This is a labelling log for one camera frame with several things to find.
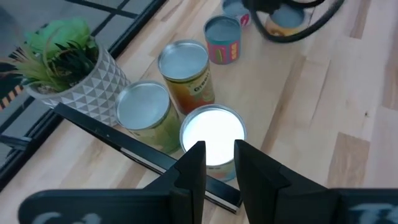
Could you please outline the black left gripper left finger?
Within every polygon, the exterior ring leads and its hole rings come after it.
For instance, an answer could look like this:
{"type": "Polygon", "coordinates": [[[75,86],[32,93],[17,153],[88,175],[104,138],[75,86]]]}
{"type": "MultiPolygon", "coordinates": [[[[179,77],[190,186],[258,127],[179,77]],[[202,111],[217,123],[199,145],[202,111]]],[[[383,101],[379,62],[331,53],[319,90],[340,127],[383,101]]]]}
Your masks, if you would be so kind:
{"type": "Polygon", "coordinates": [[[201,224],[206,147],[198,141],[143,189],[43,190],[18,210],[20,224],[201,224]]]}

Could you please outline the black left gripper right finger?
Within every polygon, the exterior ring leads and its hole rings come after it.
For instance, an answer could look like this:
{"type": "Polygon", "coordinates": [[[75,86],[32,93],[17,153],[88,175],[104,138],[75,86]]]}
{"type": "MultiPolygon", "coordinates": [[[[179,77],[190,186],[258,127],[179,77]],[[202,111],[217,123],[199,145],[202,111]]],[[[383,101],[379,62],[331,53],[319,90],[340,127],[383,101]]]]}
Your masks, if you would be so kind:
{"type": "Polygon", "coordinates": [[[243,140],[234,161],[250,224],[398,224],[398,189],[329,189],[243,140]]]}

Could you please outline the white red labelled can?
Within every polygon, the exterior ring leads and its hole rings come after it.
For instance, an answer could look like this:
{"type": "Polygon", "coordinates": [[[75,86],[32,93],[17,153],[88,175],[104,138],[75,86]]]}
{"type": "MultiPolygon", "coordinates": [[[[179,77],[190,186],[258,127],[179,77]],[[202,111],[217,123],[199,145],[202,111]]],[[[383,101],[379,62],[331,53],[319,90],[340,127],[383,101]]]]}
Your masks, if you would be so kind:
{"type": "Polygon", "coordinates": [[[242,0],[222,0],[222,10],[225,15],[235,17],[241,27],[246,27],[251,23],[249,10],[243,5],[242,0]]]}

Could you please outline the yellow green mushroom can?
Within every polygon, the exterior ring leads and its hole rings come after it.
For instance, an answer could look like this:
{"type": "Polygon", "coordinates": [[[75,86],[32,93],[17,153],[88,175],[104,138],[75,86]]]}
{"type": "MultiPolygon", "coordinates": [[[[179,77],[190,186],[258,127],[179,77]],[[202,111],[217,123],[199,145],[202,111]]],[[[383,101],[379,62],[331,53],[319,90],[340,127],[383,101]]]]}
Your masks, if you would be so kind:
{"type": "Polygon", "coordinates": [[[267,18],[265,29],[273,36],[294,35],[303,29],[305,18],[303,9],[296,9],[283,4],[267,18]]]}

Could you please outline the yellow chili bean pattern can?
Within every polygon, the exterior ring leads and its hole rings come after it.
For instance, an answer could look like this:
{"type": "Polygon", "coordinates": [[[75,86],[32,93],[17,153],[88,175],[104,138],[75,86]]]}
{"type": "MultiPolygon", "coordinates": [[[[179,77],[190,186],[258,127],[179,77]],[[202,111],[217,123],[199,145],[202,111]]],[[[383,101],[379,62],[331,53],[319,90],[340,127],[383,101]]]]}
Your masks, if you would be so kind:
{"type": "Polygon", "coordinates": [[[237,61],[241,53],[241,25],[231,16],[214,16],[204,25],[210,60],[218,65],[237,61]]]}

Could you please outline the orange green beans can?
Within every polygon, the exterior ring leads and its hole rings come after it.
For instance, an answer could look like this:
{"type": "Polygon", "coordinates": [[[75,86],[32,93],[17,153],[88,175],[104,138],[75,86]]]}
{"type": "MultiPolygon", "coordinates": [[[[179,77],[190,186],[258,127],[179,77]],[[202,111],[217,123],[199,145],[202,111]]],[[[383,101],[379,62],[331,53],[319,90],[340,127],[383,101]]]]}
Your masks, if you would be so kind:
{"type": "Polygon", "coordinates": [[[181,113],[215,102],[209,56],[202,43],[186,39],[166,45],[157,64],[181,113]]]}

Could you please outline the green peas can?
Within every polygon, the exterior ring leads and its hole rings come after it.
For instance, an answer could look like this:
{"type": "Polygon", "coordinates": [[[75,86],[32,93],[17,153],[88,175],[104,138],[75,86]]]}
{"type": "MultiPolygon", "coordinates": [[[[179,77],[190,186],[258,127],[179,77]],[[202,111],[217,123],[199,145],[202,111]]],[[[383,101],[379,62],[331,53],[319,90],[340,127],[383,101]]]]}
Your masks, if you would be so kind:
{"type": "Polygon", "coordinates": [[[165,154],[180,148],[181,121],[163,84],[144,80],[125,87],[115,113],[116,121],[140,142],[165,154]]]}

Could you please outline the blue tomato can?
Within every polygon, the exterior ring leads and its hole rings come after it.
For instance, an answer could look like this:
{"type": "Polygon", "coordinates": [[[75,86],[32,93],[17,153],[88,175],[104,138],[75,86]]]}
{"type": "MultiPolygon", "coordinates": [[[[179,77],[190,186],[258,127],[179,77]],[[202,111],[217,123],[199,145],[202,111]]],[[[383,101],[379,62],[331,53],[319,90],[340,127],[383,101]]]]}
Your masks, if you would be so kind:
{"type": "Polygon", "coordinates": [[[180,128],[180,145],[187,152],[198,141],[205,142],[206,173],[222,182],[236,177],[234,142],[247,136],[240,115],[224,105],[210,104],[186,115],[180,128]]]}

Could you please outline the grey triangle pattern plant pot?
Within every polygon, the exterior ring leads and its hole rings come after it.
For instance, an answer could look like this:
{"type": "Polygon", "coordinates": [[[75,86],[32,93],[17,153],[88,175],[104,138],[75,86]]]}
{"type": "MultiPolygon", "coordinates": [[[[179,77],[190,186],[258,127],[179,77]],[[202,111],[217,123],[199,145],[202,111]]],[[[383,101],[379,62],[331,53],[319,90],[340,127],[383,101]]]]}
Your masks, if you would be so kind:
{"type": "Polygon", "coordinates": [[[97,63],[80,83],[60,93],[41,94],[35,86],[27,86],[26,92],[50,108],[63,103],[110,127],[115,126],[116,98],[131,82],[105,47],[101,44],[98,47],[97,63]]]}

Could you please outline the orange black striped tape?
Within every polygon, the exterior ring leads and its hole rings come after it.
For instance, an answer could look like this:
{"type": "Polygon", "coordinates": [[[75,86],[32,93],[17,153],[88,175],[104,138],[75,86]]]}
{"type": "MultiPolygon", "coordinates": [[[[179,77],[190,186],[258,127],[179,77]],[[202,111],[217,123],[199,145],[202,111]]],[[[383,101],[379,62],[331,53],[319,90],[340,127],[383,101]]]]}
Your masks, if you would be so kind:
{"type": "Polygon", "coordinates": [[[0,98],[0,111],[9,106],[11,101],[22,93],[23,89],[24,89],[23,86],[16,85],[12,90],[8,91],[5,96],[0,98]]]}

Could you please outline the green artificial plant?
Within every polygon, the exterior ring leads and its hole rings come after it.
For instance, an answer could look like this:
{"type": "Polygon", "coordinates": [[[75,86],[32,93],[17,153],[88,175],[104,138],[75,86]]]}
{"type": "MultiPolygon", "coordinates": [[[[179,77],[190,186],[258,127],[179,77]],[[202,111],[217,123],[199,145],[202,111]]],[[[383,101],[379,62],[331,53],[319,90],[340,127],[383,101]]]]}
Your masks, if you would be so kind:
{"type": "Polygon", "coordinates": [[[86,21],[78,17],[54,20],[28,32],[10,58],[2,75],[15,75],[23,86],[34,86],[41,94],[69,90],[94,69],[99,47],[86,21]]]}

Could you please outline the wooden shelf with black frame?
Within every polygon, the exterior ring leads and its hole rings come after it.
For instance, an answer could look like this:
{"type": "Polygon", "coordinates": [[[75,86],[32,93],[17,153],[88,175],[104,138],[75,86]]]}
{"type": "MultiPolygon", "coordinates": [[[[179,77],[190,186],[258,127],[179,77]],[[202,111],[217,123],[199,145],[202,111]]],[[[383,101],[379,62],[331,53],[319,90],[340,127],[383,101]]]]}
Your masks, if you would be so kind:
{"type": "MultiPolygon", "coordinates": [[[[94,135],[107,145],[117,149],[134,162],[158,173],[159,176],[164,174],[179,160],[110,128],[99,121],[89,118],[64,104],[56,106],[55,112],[75,123],[86,132],[94,135]]],[[[204,202],[205,200],[209,200],[232,213],[236,213],[243,202],[240,191],[230,186],[229,181],[222,182],[209,176],[207,173],[204,202]]]]}

